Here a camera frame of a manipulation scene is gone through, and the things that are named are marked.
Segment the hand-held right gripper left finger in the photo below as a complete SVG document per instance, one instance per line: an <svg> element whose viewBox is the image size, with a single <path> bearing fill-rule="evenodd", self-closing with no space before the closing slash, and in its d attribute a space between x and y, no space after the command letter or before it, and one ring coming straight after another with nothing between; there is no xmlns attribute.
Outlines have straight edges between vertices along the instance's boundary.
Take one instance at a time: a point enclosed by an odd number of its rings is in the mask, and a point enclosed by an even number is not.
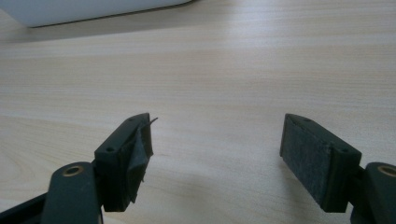
<svg viewBox="0 0 396 224"><path fill-rule="evenodd" d="M126 119L94 152L94 169L107 212L124 212L135 203L150 157L152 120L149 113Z"/></svg>

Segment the white container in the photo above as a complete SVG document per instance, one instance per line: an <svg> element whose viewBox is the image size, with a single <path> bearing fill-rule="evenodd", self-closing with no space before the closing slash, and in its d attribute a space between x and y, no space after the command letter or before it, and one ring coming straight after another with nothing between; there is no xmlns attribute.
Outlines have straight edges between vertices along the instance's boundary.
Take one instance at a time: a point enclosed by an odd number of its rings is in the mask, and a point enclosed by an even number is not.
<svg viewBox="0 0 396 224"><path fill-rule="evenodd" d="M84 21L173 7L192 0L0 0L0 9L27 27Z"/></svg>

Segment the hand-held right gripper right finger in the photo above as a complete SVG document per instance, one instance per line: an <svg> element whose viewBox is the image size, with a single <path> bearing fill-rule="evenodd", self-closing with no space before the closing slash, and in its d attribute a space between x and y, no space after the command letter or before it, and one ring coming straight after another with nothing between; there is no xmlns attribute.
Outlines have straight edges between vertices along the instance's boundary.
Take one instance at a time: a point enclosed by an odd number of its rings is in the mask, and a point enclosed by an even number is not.
<svg viewBox="0 0 396 224"><path fill-rule="evenodd" d="M360 168L361 153L312 119L287 114L280 157L328 213L347 209L347 181Z"/></svg>

